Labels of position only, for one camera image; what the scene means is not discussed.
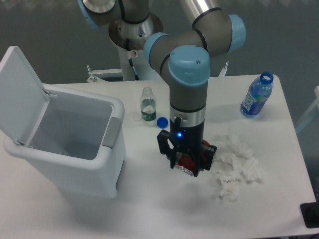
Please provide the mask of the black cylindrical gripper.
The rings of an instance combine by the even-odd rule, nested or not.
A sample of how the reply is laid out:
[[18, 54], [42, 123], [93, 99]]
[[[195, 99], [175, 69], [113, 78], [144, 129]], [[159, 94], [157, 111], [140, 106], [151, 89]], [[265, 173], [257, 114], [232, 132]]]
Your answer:
[[[181, 169], [179, 163], [181, 153], [177, 151], [177, 145], [185, 150], [189, 148], [193, 152], [194, 177], [197, 177], [200, 171], [211, 169], [217, 147], [202, 144], [203, 131], [204, 121], [194, 127], [180, 127], [178, 129], [175, 129], [174, 122], [170, 121], [170, 133], [164, 129], [160, 131], [157, 135], [159, 150], [170, 161], [171, 169], [174, 167]], [[171, 141], [173, 148], [170, 148], [168, 141]]]

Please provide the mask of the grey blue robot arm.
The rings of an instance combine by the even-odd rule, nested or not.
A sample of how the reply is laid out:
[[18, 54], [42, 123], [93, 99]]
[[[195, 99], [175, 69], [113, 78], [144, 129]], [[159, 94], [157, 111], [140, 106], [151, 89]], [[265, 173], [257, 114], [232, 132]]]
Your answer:
[[170, 130], [158, 136], [159, 150], [177, 168], [196, 177], [210, 170], [216, 147], [203, 139], [210, 59], [241, 47], [246, 28], [215, 0], [183, 0], [192, 24], [177, 37], [165, 34], [147, 0], [80, 0], [91, 27], [109, 26], [111, 40], [128, 53], [142, 50], [146, 62], [169, 86]]

